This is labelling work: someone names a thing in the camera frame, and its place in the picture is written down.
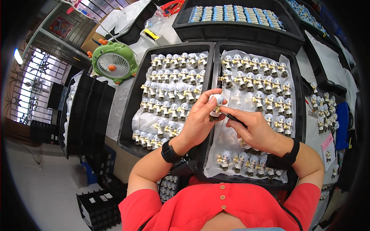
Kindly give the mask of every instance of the woman's right hand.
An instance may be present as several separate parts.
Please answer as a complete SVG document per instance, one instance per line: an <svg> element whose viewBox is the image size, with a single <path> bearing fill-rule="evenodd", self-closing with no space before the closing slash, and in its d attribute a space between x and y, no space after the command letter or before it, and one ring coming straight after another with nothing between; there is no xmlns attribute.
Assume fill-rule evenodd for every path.
<svg viewBox="0 0 370 231"><path fill-rule="evenodd" d="M283 156L293 148L293 140L275 132L266 122L260 112L244 112L238 109L220 107L220 111L230 113L238 120L248 126L246 129L239 122L231 119L226 123L226 127L232 127L248 145L264 152Z"/></svg>

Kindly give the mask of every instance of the red shirt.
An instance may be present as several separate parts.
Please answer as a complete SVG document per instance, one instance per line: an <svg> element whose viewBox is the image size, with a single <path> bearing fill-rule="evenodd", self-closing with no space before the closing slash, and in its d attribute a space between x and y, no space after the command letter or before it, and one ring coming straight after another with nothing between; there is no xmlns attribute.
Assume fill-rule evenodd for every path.
<svg viewBox="0 0 370 231"><path fill-rule="evenodd" d="M314 184L298 185L283 204L308 230L321 190ZM221 183L188 186L162 205L157 191L141 189L118 205L123 231L200 230L221 211L236 216L247 228L280 227L299 230L297 222L285 212L263 187L254 184Z"/></svg>

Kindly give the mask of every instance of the green dragon fan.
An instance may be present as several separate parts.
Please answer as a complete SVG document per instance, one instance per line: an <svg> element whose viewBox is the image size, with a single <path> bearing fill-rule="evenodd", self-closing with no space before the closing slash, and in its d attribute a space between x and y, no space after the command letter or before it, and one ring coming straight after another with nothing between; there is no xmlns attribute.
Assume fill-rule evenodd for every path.
<svg viewBox="0 0 370 231"><path fill-rule="evenodd" d="M93 53L87 52L92 67L98 75L103 75L116 84L130 76L135 76L138 65L134 52L127 45L99 40L100 45Z"/></svg>

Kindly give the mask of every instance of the cardboard box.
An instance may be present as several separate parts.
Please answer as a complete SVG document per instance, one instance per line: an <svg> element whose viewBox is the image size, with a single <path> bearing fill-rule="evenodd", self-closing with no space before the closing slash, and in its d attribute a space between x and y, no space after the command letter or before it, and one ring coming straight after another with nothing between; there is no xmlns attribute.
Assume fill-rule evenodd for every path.
<svg viewBox="0 0 370 231"><path fill-rule="evenodd" d="M110 12L104 16L101 20L100 20L100 23L102 23L104 21L104 19L110 14ZM96 24L96 26L92 29L92 31L90 32L90 34L87 36L87 38L85 39L84 43L82 43L81 45L81 49L87 53L88 51L90 51L91 53L93 53L95 51L95 49L99 46L97 43L95 43L93 39L95 39L96 41L99 41L99 39L104 39L104 36L96 33L96 29L98 28L99 24Z"/></svg>

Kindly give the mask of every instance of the stacked trays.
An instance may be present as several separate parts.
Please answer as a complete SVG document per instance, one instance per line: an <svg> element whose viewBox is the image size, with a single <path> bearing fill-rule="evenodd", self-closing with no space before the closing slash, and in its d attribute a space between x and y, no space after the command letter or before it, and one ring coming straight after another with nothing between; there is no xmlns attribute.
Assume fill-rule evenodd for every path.
<svg viewBox="0 0 370 231"><path fill-rule="evenodd" d="M208 55L208 57L202 59L202 53ZM179 54L179 57L176 59L171 57L170 60L173 61L166 67L166 56L170 54ZM193 90L199 89L202 92L210 89L210 83L212 82L210 76L212 72L213 56L214 43L207 42L176 44L148 49L138 68L129 93L129 98L127 99L126 107L122 115L117 145L141 158L154 148L160 146L156 143L164 143L165 140L162 142L162 139L170 139L178 135L186 120L187 112L190 111L192 106L193 101L189 95L192 94L195 99L197 96L197 91L193 91L194 94L190 93L188 92L188 87L194 88ZM206 68L204 68L205 60L208 63ZM182 62L185 62L185 66L176 69L176 62L178 62L180 66ZM174 83L175 78L173 78L173 76L168 79L166 76L166 74L168 74L169 77L171 75L170 73L172 72L173 74L175 70L179 72L177 75L177 83ZM192 74L198 77L202 76L202 83L201 78L195 78L195 81L192 80ZM168 94L169 91L166 91L167 89L162 88L162 86L167 86L167 89L169 86L181 89L182 86L183 91L174 92L174 102L171 102L171 98ZM182 108L184 100L186 100L188 106L187 110ZM160 110L161 107L165 108L165 106L167 106L167 104L163 104L164 102L169 102L169 107L166 110ZM174 103L178 105L177 109L173 108L177 111L170 112L171 106ZM174 114L178 116L177 120L174 119ZM170 121L176 123L176 129L170 129L164 125L167 125Z"/></svg>
<svg viewBox="0 0 370 231"><path fill-rule="evenodd" d="M239 15L239 10L237 13L233 12L233 16L230 15L229 19L233 18L236 20L240 17L240 21L198 21L190 22L190 17L194 14L194 7L196 6L209 6L209 1L205 0L187 0L181 7L180 12L176 16L176 19L172 25L177 35L180 37L181 41L252 41L256 43L268 44L274 47L282 48L285 50L293 51L298 53L301 48L304 38L299 30L298 26L289 15L287 10L282 6L282 4L276 0L271 1L252 1L252 0L217 0L212 1L212 7L214 6L224 6L230 4L232 6L241 6L245 13L245 7L253 9L264 9L268 17L273 14L267 11L274 12L277 16L278 21L281 22L283 28L273 28L271 26L266 26L264 23L264 12L258 13L261 18L261 24L258 21L253 23L252 16L249 22L244 22L242 15Z"/></svg>

